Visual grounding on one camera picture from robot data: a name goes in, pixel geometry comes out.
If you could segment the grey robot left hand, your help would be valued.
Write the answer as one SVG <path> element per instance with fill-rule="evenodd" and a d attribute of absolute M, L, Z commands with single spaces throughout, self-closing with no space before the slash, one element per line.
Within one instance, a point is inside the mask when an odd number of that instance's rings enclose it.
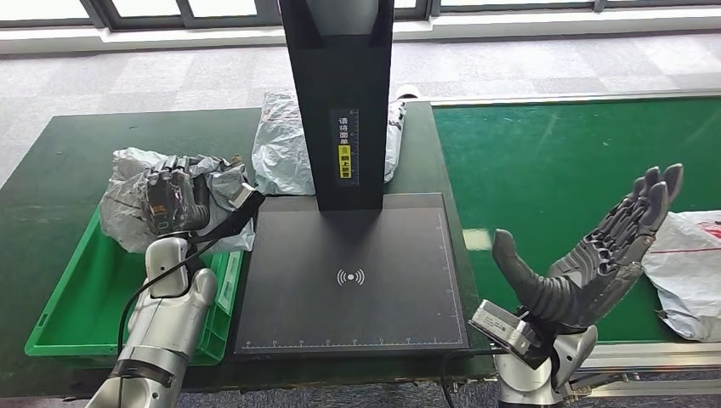
<path fill-rule="evenodd" d="M 144 171 L 139 200 L 142 217 L 155 235 L 202 230 L 210 221 L 210 191 L 196 173 L 199 156 L 170 156 Z"/>

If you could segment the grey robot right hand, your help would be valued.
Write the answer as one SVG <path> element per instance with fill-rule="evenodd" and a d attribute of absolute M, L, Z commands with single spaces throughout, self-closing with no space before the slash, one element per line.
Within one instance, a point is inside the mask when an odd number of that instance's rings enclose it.
<path fill-rule="evenodd" d="M 684 167 L 649 168 L 545 275 L 518 255 L 513 235 L 497 229 L 491 255 L 521 306 L 542 322 L 571 331 L 603 319 L 643 274 L 642 260 L 678 196 Z"/>

